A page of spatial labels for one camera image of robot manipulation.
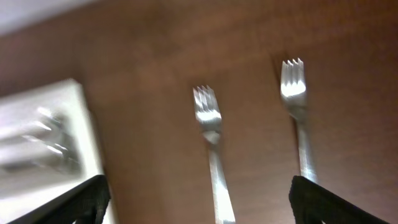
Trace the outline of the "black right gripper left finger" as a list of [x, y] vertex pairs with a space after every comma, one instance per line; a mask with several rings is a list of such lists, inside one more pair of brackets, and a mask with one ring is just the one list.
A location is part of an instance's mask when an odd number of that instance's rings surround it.
[[10, 224], [102, 224], [111, 200], [105, 175], [96, 175]]

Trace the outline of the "silver fork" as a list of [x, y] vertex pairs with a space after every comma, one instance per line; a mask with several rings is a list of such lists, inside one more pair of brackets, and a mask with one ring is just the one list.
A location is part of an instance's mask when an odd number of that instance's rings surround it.
[[307, 124], [307, 85], [304, 62], [300, 58], [282, 62], [280, 95], [289, 115], [295, 121], [300, 175], [317, 183], [318, 177]]
[[215, 222], [232, 224], [236, 219], [220, 159], [222, 117], [218, 102], [214, 90], [209, 86], [193, 88], [193, 99], [195, 117], [208, 148]]

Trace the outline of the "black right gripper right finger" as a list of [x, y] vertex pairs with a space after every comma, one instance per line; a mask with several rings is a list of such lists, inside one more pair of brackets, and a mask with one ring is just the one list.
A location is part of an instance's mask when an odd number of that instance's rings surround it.
[[289, 202], [296, 224], [387, 224], [302, 176], [293, 177]]

